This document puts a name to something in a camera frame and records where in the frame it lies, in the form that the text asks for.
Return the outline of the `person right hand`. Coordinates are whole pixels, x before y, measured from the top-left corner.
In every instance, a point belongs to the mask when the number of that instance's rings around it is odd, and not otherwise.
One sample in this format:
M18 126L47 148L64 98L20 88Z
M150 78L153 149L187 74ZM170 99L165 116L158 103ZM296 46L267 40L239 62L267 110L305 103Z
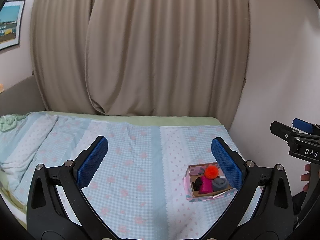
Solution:
M310 177L311 177L311 164L305 165L305 174L300 176L301 181L306 181L306 184L303 187L303 191L307 192L310 185Z

